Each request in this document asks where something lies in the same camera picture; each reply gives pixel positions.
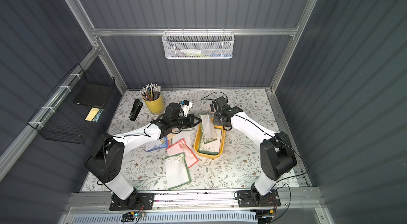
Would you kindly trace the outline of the yellow storage tray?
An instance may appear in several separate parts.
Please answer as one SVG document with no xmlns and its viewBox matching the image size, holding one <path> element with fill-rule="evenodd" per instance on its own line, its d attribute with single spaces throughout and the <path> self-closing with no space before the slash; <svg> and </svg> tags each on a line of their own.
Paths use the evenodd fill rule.
<svg viewBox="0 0 407 224">
<path fill-rule="evenodd" d="M 224 150 L 226 131 L 222 126 L 214 125 L 216 140 L 207 141 L 206 136 L 202 134 L 202 126 L 198 126 L 194 142 L 194 150 L 200 157 L 218 158 Z"/>
</svg>

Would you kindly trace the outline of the green bordered stationery paper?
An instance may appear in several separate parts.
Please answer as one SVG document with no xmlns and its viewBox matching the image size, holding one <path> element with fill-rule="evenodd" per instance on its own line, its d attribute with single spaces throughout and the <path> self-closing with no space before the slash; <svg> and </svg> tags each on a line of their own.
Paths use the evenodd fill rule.
<svg viewBox="0 0 407 224">
<path fill-rule="evenodd" d="M 185 144 L 191 148 L 192 143 L 191 143 L 191 132 L 190 131 L 181 131 L 180 133 L 178 133 L 174 138 L 169 140 L 169 145 L 173 145 L 175 143 L 177 143 L 180 140 L 184 140 Z"/>
</svg>

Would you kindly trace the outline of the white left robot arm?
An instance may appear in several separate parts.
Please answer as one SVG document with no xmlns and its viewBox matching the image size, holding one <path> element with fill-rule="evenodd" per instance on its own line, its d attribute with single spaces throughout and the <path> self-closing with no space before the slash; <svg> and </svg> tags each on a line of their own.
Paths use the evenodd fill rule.
<svg viewBox="0 0 407 224">
<path fill-rule="evenodd" d="M 121 172 L 123 157 L 148 142 L 166 137 L 173 129 L 190 129 L 201 123 L 193 113 L 185 116 L 180 104 L 170 103 L 163 114 L 147 125 L 123 134 L 101 134 L 84 165 L 103 185 L 121 200 L 127 200 L 134 187 Z"/>
</svg>

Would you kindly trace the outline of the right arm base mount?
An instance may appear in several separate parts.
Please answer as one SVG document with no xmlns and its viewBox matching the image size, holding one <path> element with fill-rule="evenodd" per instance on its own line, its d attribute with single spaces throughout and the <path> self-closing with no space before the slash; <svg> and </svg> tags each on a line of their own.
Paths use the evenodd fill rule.
<svg viewBox="0 0 407 224">
<path fill-rule="evenodd" d="M 281 206 L 281 201 L 276 190 L 266 195 L 257 195 L 253 191 L 240 190 L 234 193 L 234 197 L 240 208 L 266 207 L 276 209 Z"/>
</svg>

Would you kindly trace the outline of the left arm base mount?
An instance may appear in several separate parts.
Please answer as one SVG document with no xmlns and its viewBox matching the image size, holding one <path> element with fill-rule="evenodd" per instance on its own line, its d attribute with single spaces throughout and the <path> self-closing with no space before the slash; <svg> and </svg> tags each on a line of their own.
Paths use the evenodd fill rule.
<svg viewBox="0 0 407 224">
<path fill-rule="evenodd" d="M 122 200 L 117 195 L 111 197 L 110 211 L 139 211 L 152 210 L 154 203 L 154 193 L 133 192 L 127 199 Z"/>
</svg>

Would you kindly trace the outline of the beige lined stationery paper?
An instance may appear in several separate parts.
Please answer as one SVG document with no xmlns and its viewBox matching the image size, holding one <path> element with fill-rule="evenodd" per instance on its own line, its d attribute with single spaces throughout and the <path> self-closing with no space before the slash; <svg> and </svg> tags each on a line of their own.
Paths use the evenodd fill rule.
<svg viewBox="0 0 407 224">
<path fill-rule="evenodd" d="M 167 135 L 167 139 L 170 140 L 170 139 L 174 138 L 176 135 L 177 134 L 175 134 L 175 133 L 170 133 Z"/>
</svg>

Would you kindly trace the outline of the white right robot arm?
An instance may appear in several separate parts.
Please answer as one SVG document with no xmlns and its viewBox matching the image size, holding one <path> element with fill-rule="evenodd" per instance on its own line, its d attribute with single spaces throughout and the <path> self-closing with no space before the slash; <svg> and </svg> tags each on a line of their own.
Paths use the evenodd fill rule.
<svg viewBox="0 0 407 224">
<path fill-rule="evenodd" d="M 251 119 L 237 106 L 230 107 L 226 98 L 212 101 L 214 122 L 225 129 L 236 129 L 251 139 L 260 149 L 262 174 L 252 184 L 251 194 L 255 198 L 268 195 L 278 179 L 297 165 L 289 136 L 285 132 L 273 132 Z"/>
</svg>

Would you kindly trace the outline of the blue bordered stationery paper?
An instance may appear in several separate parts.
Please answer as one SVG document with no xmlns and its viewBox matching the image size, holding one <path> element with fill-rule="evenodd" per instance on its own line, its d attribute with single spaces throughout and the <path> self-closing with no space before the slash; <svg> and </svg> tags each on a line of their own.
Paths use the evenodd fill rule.
<svg viewBox="0 0 407 224">
<path fill-rule="evenodd" d="M 167 149 L 169 147 L 169 140 L 167 137 L 162 139 L 150 141 L 146 144 L 146 152 L 152 152 L 160 149 Z"/>
</svg>

